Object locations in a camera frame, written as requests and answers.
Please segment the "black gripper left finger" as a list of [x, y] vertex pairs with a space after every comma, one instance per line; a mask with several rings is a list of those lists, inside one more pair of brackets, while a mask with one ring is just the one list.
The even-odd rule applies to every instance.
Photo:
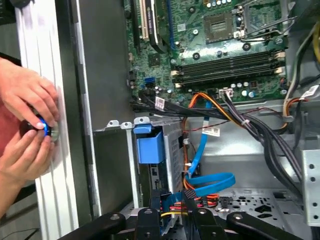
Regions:
[[62, 240], [159, 240], [160, 191], [153, 190], [149, 207], [135, 208], [129, 217], [106, 213], [61, 237]]

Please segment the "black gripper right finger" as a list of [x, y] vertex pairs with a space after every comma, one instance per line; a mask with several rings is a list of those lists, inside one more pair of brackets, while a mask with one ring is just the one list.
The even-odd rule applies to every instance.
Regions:
[[299, 240], [300, 237], [245, 212], [226, 219], [197, 207], [194, 190], [183, 191], [183, 226], [188, 240]]

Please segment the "person left hand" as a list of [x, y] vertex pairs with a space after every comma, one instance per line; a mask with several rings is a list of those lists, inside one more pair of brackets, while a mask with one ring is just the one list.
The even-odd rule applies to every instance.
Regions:
[[54, 85], [37, 72], [0, 59], [0, 98], [18, 119], [27, 120], [41, 130], [41, 121], [33, 110], [51, 127], [59, 120], [58, 93]]

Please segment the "person right hand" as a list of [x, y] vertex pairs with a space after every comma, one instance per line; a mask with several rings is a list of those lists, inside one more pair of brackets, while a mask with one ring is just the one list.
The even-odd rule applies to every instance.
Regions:
[[17, 132], [0, 157], [0, 183], [18, 187], [35, 180], [48, 169], [54, 147], [42, 130]]

